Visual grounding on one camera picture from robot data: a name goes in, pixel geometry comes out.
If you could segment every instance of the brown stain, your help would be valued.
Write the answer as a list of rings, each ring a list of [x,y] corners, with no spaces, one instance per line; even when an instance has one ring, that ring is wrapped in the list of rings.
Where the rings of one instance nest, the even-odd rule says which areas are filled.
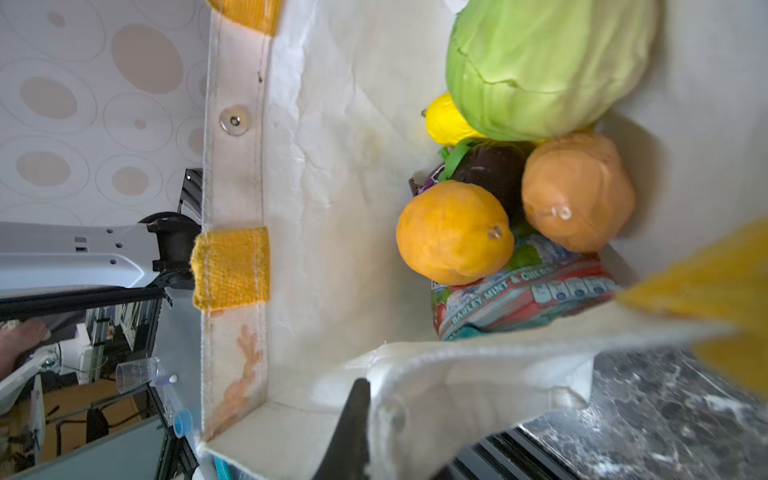
[[[214,410],[213,420],[207,422],[207,437],[213,438],[234,424],[242,410],[248,405],[248,391],[256,382],[253,369],[261,362],[263,351],[257,350],[259,335],[251,333],[248,325],[240,327],[237,346],[245,356],[245,365],[240,379],[232,382],[224,391],[224,398]]]

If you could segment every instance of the circle pattern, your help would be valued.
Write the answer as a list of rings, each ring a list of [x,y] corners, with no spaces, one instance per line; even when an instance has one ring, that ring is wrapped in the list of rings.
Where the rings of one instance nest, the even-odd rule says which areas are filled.
[[[87,0],[5,0],[2,11],[16,34],[48,57],[90,61],[104,51],[104,24]]]
[[[176,90],[184,63],[176,45],[149,25],[125,25],[112,37],[112,59],[123,78],[151,94]]]
[[[118,208],[104,212],[91,222],[92,227],[116,227],[117,225],[133,225],[144,218],[145,215],[138,210]]]
[[[176,130],[176,146],[181,155],[191,163],[203,164],[205,117],[192,117],[185,120]]]
[[[160,28],[183,28],[194,17],[193,0],[131,0],[149,22]]]
[[[30,202],[28,204],[13,205],[0,211],[0,217],[2,217],[4,222],[75,226],[83,224],[72,210],[64,208],[61,205],[45,202]]]
[[[146,158],[118,155],[98,168],[96,186],[102,195],[116,204],[142,205],[160,193],[163,175]]]
[[[168,112],[142,94],[119,94],[104,107],[104,127],[112,139],[129,150],[155,151],[170,140]]]
[[[62,141],[18,137],[0,145],[0,181],[27,197],[70,197],[85,187],[90,176],[88,162]]]
[[[210,38],[210,8],[204,3],[197,14],[197,31],[200,32],[200,40],[205,45],[208,45]]]
[[[0,102],[20,122],[50,133],[73,133],[96,118],[93,91],[49,61],[12,61],[0,68]]]
[[[187,171],[183,168],[171,175],[168,179],[168,183],[165,186],[165,195],[168,197],[168,201],[174,207],[179,205],[179,197],[181,196],[181,187],[184,185],[184,173]]]
[[[192,103],[205,111],[205,91],[208,82],[208,62],[199,61],[187,72],[187,93]]]

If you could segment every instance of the metal frame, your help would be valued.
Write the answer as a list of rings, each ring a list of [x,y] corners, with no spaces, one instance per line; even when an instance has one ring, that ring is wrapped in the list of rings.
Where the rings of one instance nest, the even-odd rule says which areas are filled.
[[[179,196],[179,213],[184,213],[184,207],[192,210],[198,218],[203,212],[203,169],[187,168],[184,171],[184,182],[181,184]]]
[[[147,400],[155,412],[157,412],[165,427],[165,440],[161,451],[160,460],[157,463],[155,480],[170,480],[178,475],[179,470],[184,473],[184,480],[192,479],[192,474],[199,466],[192,448],[187,439],[177,439],[172,425],[168,425],[162,415],[163,403],[157,390],[153,387],[147,389]]]
[[[163,287],[147,286],[145,288],[95,288],[91,290],[3,298],[0,299],[0,320],[28,318],[30,316],[98,308],[99,306],[154,300],[163,298],[164,295]]]
[[[162,258],[151,227],[0,222],[0,290],[149,285],[159,274],[152,261]]]
[[[545,452],[520,428],[490,435],[461,449],[432,480],[577,480],[569,467]]]

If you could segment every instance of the snack package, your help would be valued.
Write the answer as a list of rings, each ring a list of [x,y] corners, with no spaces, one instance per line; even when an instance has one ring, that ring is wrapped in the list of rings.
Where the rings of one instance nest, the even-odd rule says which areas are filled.
[[[523,222],[515,252],[498,273],[462,286],[432,282],[440,340],[535,328],[613,297],[617,284],[596,253],[573,253]]]

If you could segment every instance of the blue cap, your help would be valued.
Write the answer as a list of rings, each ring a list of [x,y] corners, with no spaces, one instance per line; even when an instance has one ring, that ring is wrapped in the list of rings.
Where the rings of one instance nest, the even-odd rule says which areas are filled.
[[[174,415],[174,433],[179,439],[192,433],[192,414],[189,410],[184,409]]]

